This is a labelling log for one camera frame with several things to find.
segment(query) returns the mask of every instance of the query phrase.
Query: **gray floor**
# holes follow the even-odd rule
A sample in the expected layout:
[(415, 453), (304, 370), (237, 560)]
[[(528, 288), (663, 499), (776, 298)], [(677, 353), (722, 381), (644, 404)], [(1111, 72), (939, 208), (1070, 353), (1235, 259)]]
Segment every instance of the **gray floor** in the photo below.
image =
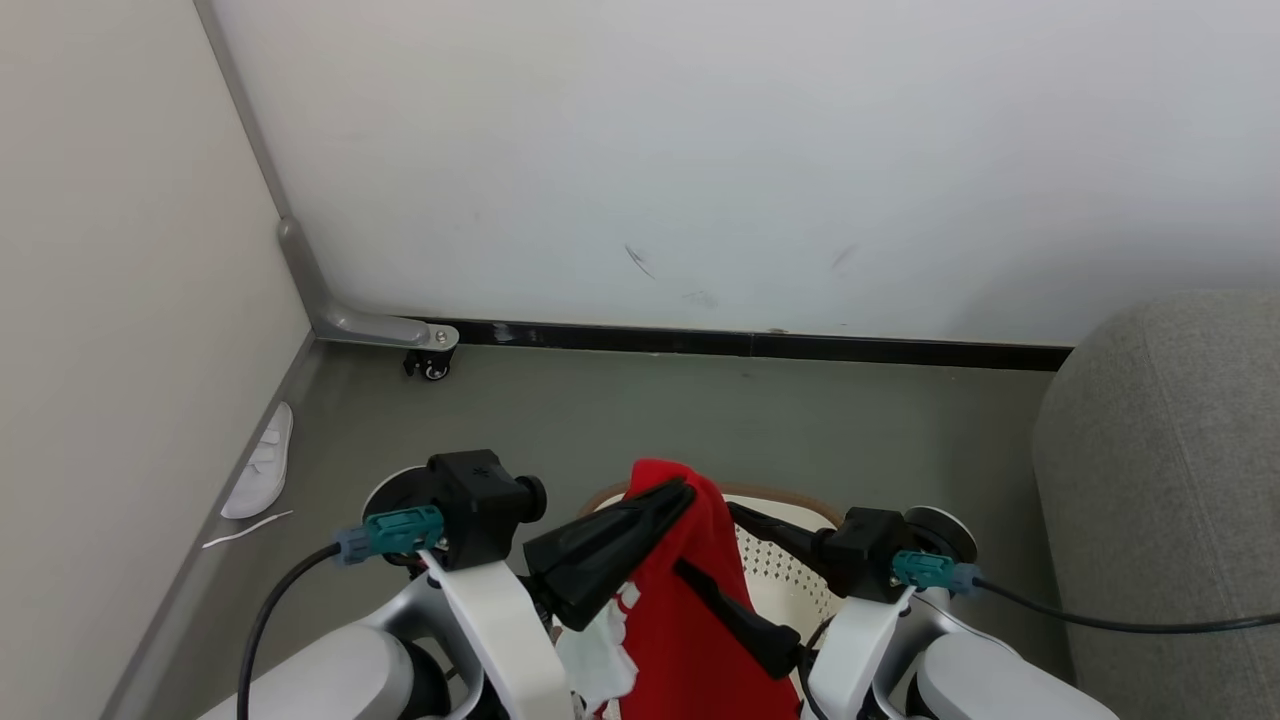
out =
[[(704, 356), (462, 347), (449, 378), (406, 378), (396, 351), (314, 351), (287, 397), (296, 414), (289, 518), (233, 543), (152, 707), (182, 720), (234, 689), (262, 597), (332, 532), (358, 521), (387, 475), (436, 452), (492, 448), (547, 483), (563, 523), (594, 492), (659, 456), (714, 479), (801, 492), (836, 507), (936, 505), (978, 538), (986, 574), (1057, 597), (1029, 434), (1047, 373)], [(404, 574), (380, 561), (303, 577), (259, 653), (266, 669), (389, 598)], [(1053, 621), (983, 598), (959, 614), (1070, 678)]]

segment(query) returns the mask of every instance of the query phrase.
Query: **teal connector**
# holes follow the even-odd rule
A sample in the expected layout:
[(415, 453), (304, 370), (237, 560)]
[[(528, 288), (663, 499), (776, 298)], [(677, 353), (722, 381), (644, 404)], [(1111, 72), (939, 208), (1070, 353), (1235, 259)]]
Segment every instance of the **teal connector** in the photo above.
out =
[(375, 555), (411, 555), (433, 547), (444, 534), (444, 518), (429, 505), (379, 512), (365, 524), (337, 533), (339, 565), (355, 565)]
[(901, 551), (893, 556), (893, 578), (904, 585), (947, 588), (956, 594), (974, 594), (973, 579), (980, 578), (977, 565), (956, 562), (945, 555)]

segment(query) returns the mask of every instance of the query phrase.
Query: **white wall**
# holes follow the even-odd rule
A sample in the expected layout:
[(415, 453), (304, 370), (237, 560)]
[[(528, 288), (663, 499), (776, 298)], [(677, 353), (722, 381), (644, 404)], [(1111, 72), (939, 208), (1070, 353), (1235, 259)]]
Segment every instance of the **white wall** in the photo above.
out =
[(183, 0), (0, 4), (0, 715), (96, 717), (307, 323)]
[(1275, 3), (215, 6), (371, 309), (1071, 343), (1280, 278)]

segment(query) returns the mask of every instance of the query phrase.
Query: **beige basket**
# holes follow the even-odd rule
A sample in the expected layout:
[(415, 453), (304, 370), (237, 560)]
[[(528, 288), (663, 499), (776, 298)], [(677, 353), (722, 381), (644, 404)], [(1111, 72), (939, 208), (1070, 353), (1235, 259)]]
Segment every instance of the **beige basket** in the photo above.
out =
[[(835, 529), (841, 523), (840, 515), (808, 497), (750, 486), (718, 487), (728, 502), (737, 502), (806, 530)], [(588, 502), (582, 515), (618, 502), (625, 492), (625, 484), (607, 488)], [(822, 578), (781, 547), (759, 541), (742, 528), (735, 529), (737, 552), (742, 556), (742, 570), (746, 573), (746, 592), (751, 596), (755, 611), (771, 623), (795, 628), (803, 641), (808, 639), (819, 623), (836, 612), (838, 598), (831, 594)], [(795, 673), (791, 673), (791, 682), (799, 693), (800, 680)], [(604, 717), (620, 717), (617, 703), (609, 703)]]

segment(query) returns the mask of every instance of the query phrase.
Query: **red cloth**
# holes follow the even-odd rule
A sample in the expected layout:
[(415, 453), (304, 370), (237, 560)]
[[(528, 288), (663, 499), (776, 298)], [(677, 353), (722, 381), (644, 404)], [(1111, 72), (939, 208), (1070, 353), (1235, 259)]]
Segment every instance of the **red cloth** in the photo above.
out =
[(719, 488), (685, 465), (640, 460), (627, 497), (672, 478), (684, 478), (698, 497), (632, 577), (640, 600), (627, 611), (622, 647), (639, 673), (635, 689), (618, 701), (623, 720), (794, 720), (791, 680), (771, 679), (672, 569), (684, 557), (751, 607)]

